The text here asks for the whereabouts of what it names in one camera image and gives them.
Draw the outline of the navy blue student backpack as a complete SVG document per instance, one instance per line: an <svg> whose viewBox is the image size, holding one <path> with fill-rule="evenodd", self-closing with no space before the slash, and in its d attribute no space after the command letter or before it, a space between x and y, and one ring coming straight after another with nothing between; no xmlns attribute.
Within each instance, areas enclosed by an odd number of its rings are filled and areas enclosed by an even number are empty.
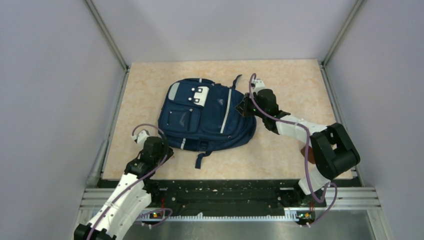
<svg viewBox="0 0 424 240"><path fill-rule="evenodd" d="M185 78L173 83L165 96L158 127L172 148L197 152L195 168L212 152L237 148L254 136L257 120L236 109L244 94L206 78Z"/></svg>

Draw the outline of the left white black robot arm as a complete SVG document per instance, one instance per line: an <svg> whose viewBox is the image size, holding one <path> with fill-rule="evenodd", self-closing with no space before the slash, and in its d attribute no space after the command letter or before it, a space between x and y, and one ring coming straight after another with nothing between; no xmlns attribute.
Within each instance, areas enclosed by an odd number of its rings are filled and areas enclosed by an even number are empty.
<svg viewBox="0 0 424 240"><path fill-rule="evenodd" d="M80 223L73 233L75 240L121 240L140 213L160 202L160 193L145 189L148 180L173 154L165 137L145 134L137 137L141 151L127 163L124 172L100 210L88 223Z"/></svg>

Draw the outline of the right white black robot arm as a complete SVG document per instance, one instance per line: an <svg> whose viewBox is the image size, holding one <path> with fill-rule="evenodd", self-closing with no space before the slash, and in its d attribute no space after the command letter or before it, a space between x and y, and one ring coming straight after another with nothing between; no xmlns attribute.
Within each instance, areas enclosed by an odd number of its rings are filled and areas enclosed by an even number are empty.
<svg viewBox="0 0 424 240"><path fill-rule="evenodd" d="M305 177L298 181L299 189L293 192L293 200L299 206L307 206L313 198L317 199L316 191L326 190L333 179L361 161L342 124L322 125L297 118L279 108L271 89L246 93L236 110L243 117L261 118L265 128L277 135L304 143Z"/></svg>

